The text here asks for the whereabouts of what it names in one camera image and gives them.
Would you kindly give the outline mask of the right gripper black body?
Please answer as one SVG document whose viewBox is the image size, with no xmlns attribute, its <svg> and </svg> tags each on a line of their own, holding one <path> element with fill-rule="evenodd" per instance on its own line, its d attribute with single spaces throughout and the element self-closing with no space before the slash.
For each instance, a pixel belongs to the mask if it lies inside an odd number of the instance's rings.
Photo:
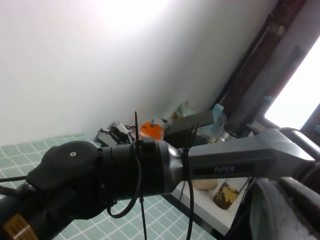
<svg viewBox="0 0 320 240">
<path fill-rule="evenodd" d="M 24 183 L 0 187 L 0 238 L 52 240 L 75 219 L 75 189 L 42 192 Z"/>
</svg>

